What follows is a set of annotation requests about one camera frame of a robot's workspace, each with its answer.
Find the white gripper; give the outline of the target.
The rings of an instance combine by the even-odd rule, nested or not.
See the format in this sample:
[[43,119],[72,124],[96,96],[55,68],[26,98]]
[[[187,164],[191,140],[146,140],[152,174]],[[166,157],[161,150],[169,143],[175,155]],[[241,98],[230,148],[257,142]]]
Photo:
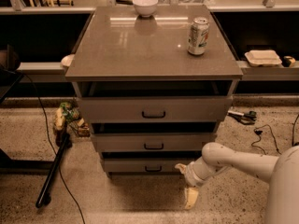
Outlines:
[[205,181],[201,179],[193,169],[194,162],[192,161],[187,166],[182,163],[178,163],[175,165],[175,168],[178,169],[182,174],[184,174],[186,183],[188,184],[188,188],[184,190],[185,194],[185,206],[186,210],[190,210],[194,207],[199,190],[198,188],[203,186]]

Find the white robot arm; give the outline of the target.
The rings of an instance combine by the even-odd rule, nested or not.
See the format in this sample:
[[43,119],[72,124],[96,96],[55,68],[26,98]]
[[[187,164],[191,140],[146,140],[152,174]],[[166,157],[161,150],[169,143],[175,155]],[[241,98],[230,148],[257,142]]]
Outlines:
[[299,224],[299,146],[279,157],[232,150],[219,143],[204,145],[202,156],[175,165],[185,178],[185,209],[195,205],[199,189],[214,175],[235,168],[269,185],[264,224]]

